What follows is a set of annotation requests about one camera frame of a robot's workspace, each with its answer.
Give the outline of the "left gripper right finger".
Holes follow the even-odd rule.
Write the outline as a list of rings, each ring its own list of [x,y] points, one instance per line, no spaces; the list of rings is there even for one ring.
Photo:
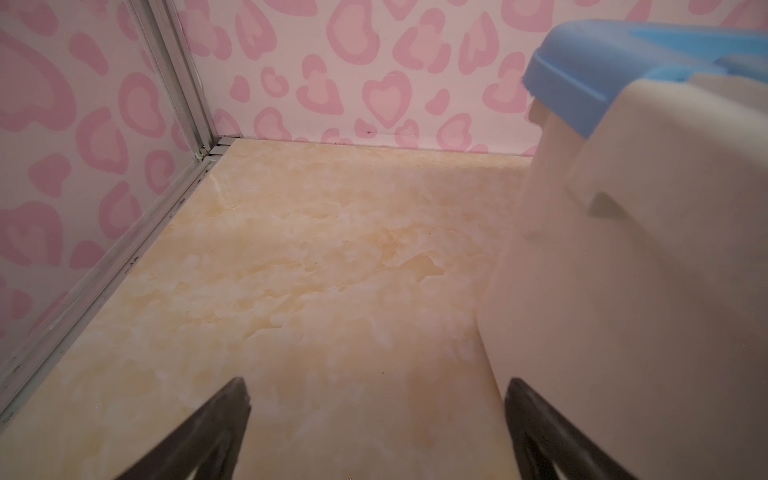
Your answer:
[[[521,378],[510,380],[504,414],[523,479],[632,479]]]

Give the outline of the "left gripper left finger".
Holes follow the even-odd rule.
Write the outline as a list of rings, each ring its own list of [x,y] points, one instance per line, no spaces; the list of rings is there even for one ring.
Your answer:
[[[231,479],[251,412],[243,378],[235,377],[121,479]]]

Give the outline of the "white plastic storage bin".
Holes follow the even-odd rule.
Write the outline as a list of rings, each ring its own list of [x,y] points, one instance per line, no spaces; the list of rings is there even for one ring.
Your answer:
[[[478,326],[641,479],[767,475],[767,87],[637,80],[591,134],[543,134]]]

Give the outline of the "blue plastic bin lid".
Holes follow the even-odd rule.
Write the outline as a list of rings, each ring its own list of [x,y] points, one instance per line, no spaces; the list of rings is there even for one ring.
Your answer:
[[[767,80],[767,34],[723,27],[608,20],[553,28],[523,75],[530,94],[588,138],[632,82],[695,74]]]

